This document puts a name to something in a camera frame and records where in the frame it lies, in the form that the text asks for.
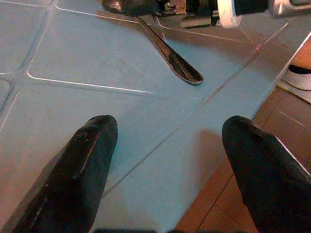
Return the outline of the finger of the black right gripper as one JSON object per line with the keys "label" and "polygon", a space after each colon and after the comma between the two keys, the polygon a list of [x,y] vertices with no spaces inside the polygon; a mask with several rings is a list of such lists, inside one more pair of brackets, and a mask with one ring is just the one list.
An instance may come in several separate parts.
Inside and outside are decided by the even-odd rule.
{"label": "finger of the black right gripper", "polygon": [[126,16],[139,17],[159,11],[156,0],[118,0],[118,9]]}

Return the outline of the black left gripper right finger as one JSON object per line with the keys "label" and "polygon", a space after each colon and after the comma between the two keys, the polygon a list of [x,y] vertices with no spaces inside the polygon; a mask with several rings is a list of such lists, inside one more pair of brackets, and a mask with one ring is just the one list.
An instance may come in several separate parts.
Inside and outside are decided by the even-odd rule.
{"label": "black left gripper right finger", "polygon": [[233,116],[222,141],[242,200],[260,233],[311,231],[311,175],[273,134]]}

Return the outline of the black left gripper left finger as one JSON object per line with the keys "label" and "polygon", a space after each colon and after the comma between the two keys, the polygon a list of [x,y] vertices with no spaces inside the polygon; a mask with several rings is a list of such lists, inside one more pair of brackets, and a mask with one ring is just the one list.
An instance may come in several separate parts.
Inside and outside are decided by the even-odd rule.
{"label": "black left gripper left finger", "polygon": [[1,231],[89,232],[117,140],[118,127],[113,116],[89,119],[46,164]]}

